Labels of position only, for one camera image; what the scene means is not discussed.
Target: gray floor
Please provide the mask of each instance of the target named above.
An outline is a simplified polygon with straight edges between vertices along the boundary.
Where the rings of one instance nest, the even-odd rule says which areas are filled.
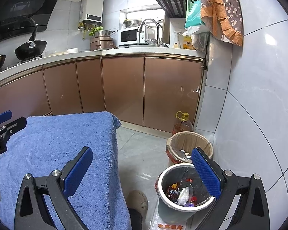
[[[155,182],[167,168],[166,139],[127,128],[117,129],[118,168],[126,198],[131,190],[141,190],[148,198],[148,213],[143,230],[148,230],[157,203]]]

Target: bottle handle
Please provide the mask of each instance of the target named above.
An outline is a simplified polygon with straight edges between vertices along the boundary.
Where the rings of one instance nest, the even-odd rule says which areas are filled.
[[[182,118],[178,117],[178,114],[179,114],[179,113],[183,114],[181,111],[178,111],[178,112],[176,113],[176,118],[178,118],[178,119],[180,119],[180,120],[182,121]]]

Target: floral cloth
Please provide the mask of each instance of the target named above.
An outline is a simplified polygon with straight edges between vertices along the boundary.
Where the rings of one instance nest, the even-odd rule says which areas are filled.
[[[201,0],[201,19],[213,35],[243,44],[243,20],[239,0]]]

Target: faucet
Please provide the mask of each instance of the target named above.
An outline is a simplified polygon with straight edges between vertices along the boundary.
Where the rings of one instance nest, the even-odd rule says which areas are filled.
[[[159,23],[156,20],[154,20],[154,19],[145,19],[145,20],[143,20],[141,22],[140,26],[137,28],[137,32],[138,33],[142,32],[144,22],[146,22],[146,21],[152,21],[152,22],[154,22],[156,24],[156,26],[157,26],[157,46],[159,47],[160,46],[160,25],[159,25]]]

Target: cabinet door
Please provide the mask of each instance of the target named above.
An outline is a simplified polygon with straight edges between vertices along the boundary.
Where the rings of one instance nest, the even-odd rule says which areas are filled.
[[[201,66],[191,61],[146,58],[145,127],[172,132],[178,111],[189,113],[193,123],[202,81]]]
[[[76,63],[44,70],[46,91],[52,114],[82,113]]]
[[[144,58],[103,59],[102,67],[106,110],[143,126]]]
[[[13,114],[11,121],[50,112],[42,71],[0,87],[0,113],[8,110]]]
[[[77,74],[83,112],[104,111],[100,59],[77,62]]]

